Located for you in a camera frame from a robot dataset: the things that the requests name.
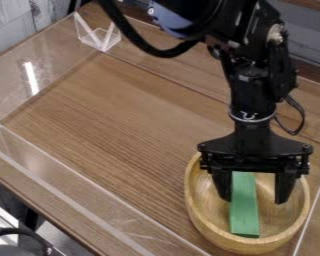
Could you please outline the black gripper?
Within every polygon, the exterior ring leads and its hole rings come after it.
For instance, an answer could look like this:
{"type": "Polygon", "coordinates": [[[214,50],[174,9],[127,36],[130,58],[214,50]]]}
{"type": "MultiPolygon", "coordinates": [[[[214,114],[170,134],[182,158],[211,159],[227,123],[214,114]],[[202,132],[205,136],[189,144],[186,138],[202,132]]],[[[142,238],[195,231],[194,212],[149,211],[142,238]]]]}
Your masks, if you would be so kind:
{"type": "Polygon", "coordinates": [[[310,173],[310,144],[280,136],[269,123],[235,123],[235,131],[225,137],[198,145],[201,168],[213,174],[214,184],[223,200],[231,201],[233,172],[276,174],[276,203],[290,199],[297,175],[310,173]]]}

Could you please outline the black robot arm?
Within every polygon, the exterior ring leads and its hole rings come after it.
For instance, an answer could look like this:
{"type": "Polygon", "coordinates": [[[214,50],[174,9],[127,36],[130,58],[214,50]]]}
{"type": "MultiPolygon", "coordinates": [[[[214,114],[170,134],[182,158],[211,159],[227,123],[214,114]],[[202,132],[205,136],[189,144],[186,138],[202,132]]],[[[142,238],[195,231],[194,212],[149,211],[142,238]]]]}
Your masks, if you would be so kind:
{"type": "Polygon", "coordinates": [[[198,145],[219,196],[233,199],[235,171],[273,173],[276,202],[286,203],[310,171],[313,147],[272,130],[280,103],[302,108],[290,96],[298,70],[280,11],[266,0],[151,0],[150,15],[174,37],[205,42],[222,62],[235,130],[198,145]]]}

